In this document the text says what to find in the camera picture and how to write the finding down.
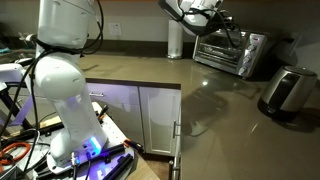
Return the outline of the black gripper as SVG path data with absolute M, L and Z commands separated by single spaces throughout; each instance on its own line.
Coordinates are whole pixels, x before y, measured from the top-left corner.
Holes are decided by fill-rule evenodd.
M 234 21 L 234 17 L 226 10 L 215 10 L 214 18 L 217 20 L 214 31 L 223 30 L 228 38 L 229 44 L 232 47 L 239 47 L 242 40 L 235 43 L 230 35 L 230 32 L 237 32 L 238 35 L 241 36 L 241 27 Z

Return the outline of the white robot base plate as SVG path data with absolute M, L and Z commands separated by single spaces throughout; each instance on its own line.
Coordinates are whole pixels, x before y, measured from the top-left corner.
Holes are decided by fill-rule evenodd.
M 126 136 L 107 114 L 97 129 L 77 123 L 77 129 L 62 128 L 43 140 L 50 143 L 46 163 L 53 179 L 125 180 L 135 159 L 134 150 L 124 144 Z

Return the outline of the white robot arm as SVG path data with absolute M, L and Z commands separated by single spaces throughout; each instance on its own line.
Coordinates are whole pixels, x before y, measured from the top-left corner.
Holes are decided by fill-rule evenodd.
M 87 41 L 94 0 L 40 0 L 35 83 L 64 129 L 51 141 L 48 160 L 65 167 L 101 154 L 107 135 L 98 122 L 83 71 L 77 66 Z M 224 28 L 224 0 L 158 0 L 158 5 L 190 35 Z

